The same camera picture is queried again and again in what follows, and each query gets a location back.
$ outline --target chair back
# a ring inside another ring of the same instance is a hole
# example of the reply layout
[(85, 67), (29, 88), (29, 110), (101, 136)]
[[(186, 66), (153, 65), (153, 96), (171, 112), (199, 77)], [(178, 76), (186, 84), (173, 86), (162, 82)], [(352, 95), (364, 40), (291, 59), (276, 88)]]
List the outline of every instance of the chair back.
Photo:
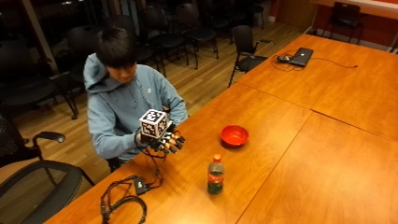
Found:
[(354, 27), (359, 20), (359, 12), (359, 6), (334, 2), (334, 7), (331, 9), (331, 23)]
[(125, 31), (129, 33), (129, 35), (134, 38), (137, 38), (137, 31), (135, 31), (135, 24), (133, 17), (125, 16), (125, 15), (118, 15), (113, 17), (107, 17), (103, 20), (103, 26), (106, 28), (110, 27), (118, 27), (125, 29)]
[(72, 58), (76, 61), (85, 60), (95, 51), (95, 35), (98, 29), (90, 26), (77, 26), (66, 31), (66, 43)]
[(38, 147), (26, 147), (14, 126), (0, 117), (0, 167), (41, 157)]
[(166, 18), (159, 7), (147, 7), (141, 12), (146, 30), (167, 31)]
[(237, 54), (241, 52), (254, 53), (255, 47), (253, 45), (253, 32), (247, 25), (235, 26), (231, 30), (235, 41)]
[(214, 12), (214, 3), (213, 0), (198, 0), (198, 13), (201, 15), (211, 15)]
[(10, 82), (34, 72), (26, 45), (17, 40), (0, 41), (0, 82)]
[(183, 3), (175, 6), (177, 22), (185, 26), (195, 26), (199, 23), (199, 11), (194, 4)]

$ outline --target sleeve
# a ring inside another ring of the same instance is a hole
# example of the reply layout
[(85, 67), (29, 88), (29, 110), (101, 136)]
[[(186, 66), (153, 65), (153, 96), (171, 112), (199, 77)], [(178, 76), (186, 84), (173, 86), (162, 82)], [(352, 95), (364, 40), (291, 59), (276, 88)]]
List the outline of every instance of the sleeve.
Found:
[(187, 119), (185, 101), (162, 74), (157, 70), (153, 71), (157, 73), (155, 75), (159, 83), (158, 94), (161, 96), (161, 104), (170, 109), (170, 119), (173, 120), (173, 123), (179, 125)]
[[(137, 148), (134, 141), (135, 133), (122, 136), (115, 135), (115, 116), (113, 110), (101, 95), (95, 93), (87, 95), (86, 115), (93, 146), (103, 159), (115, 158)], [(138, 140), (137, 143), (138, 147), (143, 146)]]

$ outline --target person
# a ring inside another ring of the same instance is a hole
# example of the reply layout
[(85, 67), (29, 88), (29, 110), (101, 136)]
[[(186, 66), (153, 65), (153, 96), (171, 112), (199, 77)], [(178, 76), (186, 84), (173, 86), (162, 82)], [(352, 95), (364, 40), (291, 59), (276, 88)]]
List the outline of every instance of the person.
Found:
[(175, 125), (186, 118), (182, 98), (162, 74), (137, 64), (134, 39), (125, 29), (98, 32), (95, 53), (85, 61), (87, 129), (98, 155), (129, 161), (145, 147), (139, 117), (147, 109), (169, 108)]

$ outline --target plastic bottle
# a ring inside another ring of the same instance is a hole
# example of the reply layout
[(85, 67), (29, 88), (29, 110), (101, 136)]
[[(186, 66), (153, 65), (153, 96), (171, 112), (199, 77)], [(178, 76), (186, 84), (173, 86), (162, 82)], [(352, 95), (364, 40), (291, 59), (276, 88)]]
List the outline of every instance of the plastic bottle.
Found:
[(223, 165), (221, 163), (221, 155), (214, 154), (213, 162), (209, 164), (207, 171), (207, 192), (218, 194), (222, 191), (223, 185)]

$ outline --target wooden table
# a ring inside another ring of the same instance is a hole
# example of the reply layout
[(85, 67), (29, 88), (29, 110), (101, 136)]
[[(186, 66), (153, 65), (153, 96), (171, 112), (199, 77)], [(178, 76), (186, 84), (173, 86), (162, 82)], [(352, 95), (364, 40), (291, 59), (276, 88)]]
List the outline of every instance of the wooden table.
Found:
[[(282, 72), (267, 60), (178, 127), (183, 149), (161, 165), (162, 186), (141, 196), (146, 223), (398, 222), (396, 55), (307, 35), (278, 54), (298, 47), (314, 49), (303, 70)], [(238, 148), (219, 142), (231, 123), (250, 133)], [(209, 195), (214, 153), (225, 186)], [(150, 182), (153, 171), (139, 155), (46, 223), (101, 223), (109, 184), (130, 175)], [(126, 203), (110, 223), (137, 223), (141, 212)]]
[[(141, 196), (147, 205), (146, 223), (237, 223), (310, 113), (235, 84), (178, 127), (186, 139), (183, 149), (161, 165), (162, 186)], [(249, 131), (243, 147), (227, 148), (219, 142), (219, 131), (231, 123)], [(222, 193), (210, 196), (206, 169), (214, 153), (222, 155), (226, 173)], [(130, 175), (151, 181), (150, 165), (139, 155), (46, 223), (101, 223), (99, 197), (107, 185)], [(139, 216), (139, 206), (126, 203), (110, 215), (110, 223), (137, 223)]]
[(237, 82), (398, 141), (398, 55), (311, 35), (276, 54), (299, 47), (312, 49), (300, 71), (273, 58)]
[(243, 223), (398, 223), (398, 144), (312, 113)]

